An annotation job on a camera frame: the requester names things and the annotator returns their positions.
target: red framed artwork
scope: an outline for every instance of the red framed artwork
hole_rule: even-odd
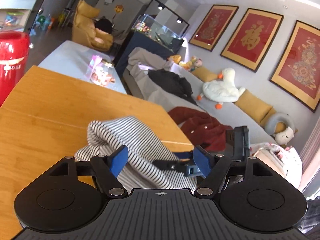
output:
[[[189,43],[212,51],[238,9],[238,6],[213,5]]]
[[[271,82],[315,112],[320,100],[320,30],[296,21]]]
[[[256,72],[282,20],[283,15],[248,8],[220,55]]]

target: red jacket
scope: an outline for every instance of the red jacket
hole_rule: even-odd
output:
[[[200,145],[207,151],[225,149],[226,130],[233,129],[231,126],[219,123],[208,113],[187,107],[178,106],[168,114],[177,125],[185,122],[181,130],[194,146]]]

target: red thermos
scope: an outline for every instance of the red thermos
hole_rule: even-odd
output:
[[[0,106],[23,76],[30,39],[23,32],[0,32]]]

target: chair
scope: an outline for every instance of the chair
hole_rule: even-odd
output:
[[[75,12],[72,26],[72,41],[91,49],[108,51],[113,44],[113,36],[94,27],[93,18],[100,10],[80,0]]]

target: wooden table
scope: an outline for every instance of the wooden table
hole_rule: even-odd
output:
[[[33,66],[0,108],[0,239],[21,230],[16,195],[85,146],[90,121],[128,115],[148,125],[170,150],[193,148],[161,106]]]

